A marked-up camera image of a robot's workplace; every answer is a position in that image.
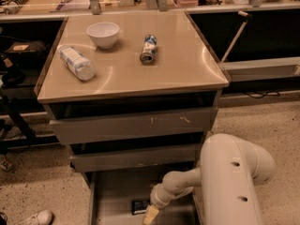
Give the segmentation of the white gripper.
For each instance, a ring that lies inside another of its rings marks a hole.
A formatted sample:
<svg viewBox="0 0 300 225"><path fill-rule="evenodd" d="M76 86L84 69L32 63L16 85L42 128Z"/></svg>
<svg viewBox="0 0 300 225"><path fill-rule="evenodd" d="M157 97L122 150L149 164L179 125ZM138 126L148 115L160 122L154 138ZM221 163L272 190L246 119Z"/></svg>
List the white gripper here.
<svg viewBox="0 0 300 225"><path fill-rule="evenodd" d="M174 194L169 192L162 184L155 185L150 193L150 203L152 205L147 207L142 225L151 225L157 217L159 209L166 207L174 199Z"/></svg>

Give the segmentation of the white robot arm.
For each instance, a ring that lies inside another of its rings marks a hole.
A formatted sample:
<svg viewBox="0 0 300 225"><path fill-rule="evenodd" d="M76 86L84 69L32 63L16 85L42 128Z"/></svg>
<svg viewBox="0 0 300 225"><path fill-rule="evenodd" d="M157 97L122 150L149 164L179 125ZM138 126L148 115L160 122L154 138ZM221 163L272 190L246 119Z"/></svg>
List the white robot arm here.
<svg viewBox="0 0 300 225"><path fill-rule="evenodd" d="M170 202L202 188L204 225L264 225L255 187L274 177L268 151L229 134L210 136L202 145L200 166L168 172L150 193L142 225L152 225Z"/></svg>

